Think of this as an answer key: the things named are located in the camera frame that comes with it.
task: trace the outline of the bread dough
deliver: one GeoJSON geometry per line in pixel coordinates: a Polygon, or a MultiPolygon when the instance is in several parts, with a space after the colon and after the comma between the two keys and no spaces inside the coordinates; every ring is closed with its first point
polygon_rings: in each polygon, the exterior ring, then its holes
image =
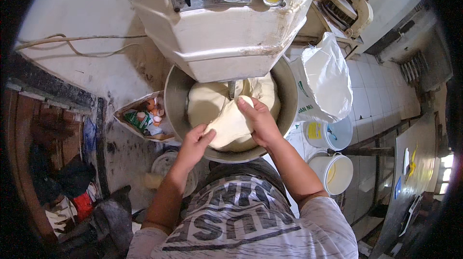
{"type": "Polygon", "coordinates": [[[211,129],[215,129],[217,132],[215,138],[209,144],[210,147],[221,149],[232,141],[245,135],[250,135],[254,131],[251,123],[238,108],[237,101],[239,98],[244,99],[248,104],[254,107],[251,98],[246,95],[240,95],[234,100],[227,102],[220,111],[218,117],[211,121],[204,131],[205,134],[211,129]]]}
{"type": "MultiPolygon", "coordinates": [[[[276,83],[270,73],[264,77],[238,80],[235,88],[235,98],[239,95],[254,97],[269,107],[276,120],[280,113],[280,100],[277,95],[276,83]]],[[[228,99],[228,83],[208,82],[196,83],[188,94],[188,119],[192,127],[200,123],[210,123],[218,117],[228,99]]],[[[244,135],[230,144],[217,148],[223,152],[243,152],[257,146],[251,135],[244,135]]]]}

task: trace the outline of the man's right hand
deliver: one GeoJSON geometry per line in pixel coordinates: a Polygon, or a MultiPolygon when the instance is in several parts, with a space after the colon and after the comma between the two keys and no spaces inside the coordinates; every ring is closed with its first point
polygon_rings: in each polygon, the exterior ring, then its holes
{"type": "Polygon", "coordinates": [[[275,119],[270,114],[269,108],[255,98],[251,98],[254,107],[250,106],[242,98],[238,99],[238,108],[247,119],[252,122],[254,132],[251,134],[254,141],[264,148],[269,148],[279,143],[283,136],[276,126],[275,119]]]}

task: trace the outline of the shirt sleeve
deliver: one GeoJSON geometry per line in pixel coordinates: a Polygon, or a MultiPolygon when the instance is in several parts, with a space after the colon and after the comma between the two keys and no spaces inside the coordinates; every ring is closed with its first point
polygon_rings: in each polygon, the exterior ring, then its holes
{"type": "Polygon", "coordinates": [[[336,244],[345,258],[358,258],[354,231],[332,198],[316,197],[300,211],[300,218],[316,224],[336,244]]]}
{"type": "Polygon", "coordinates": [[[133,235],[127,259],[150,258],[151,251],[167,239],[167,234],[156,228],[144,228],[133,235]]]}

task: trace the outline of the dough mixer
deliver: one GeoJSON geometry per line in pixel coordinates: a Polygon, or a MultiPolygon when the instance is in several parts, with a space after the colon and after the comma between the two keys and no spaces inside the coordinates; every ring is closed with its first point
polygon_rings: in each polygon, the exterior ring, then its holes
{"type": "MultiPolygon", "coordinates": [[[[281,56],[305,24],[311,2],[132,1],[146,34],[178,67],[171,69],[164,93],[166,113],[178,137],[183,138],[190,128],[184,109],[195,81],[228,81],[233,98],[236,80],[265,76],[275,64],[272,76],[281,100],[277,125],[282,134],[287,132],[297,108],[297,90],[287,61],[281,56]]],[[[248,151],[250,155],[238,157],[230,154],[224,158],[217,151],[205,155],[216,161],[247,161],[265,153],[263,148],[255,149],[248,151]]]]}

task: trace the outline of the white plastic sack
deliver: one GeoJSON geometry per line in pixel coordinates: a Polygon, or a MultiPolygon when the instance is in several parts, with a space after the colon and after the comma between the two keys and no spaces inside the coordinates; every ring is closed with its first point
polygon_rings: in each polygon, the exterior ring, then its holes
{"type": "Polygon", "coordinates": [[[335,123],[352,109],[349,69],[331,32],[290,63],[298,90],[296,122],[335,123]]]}

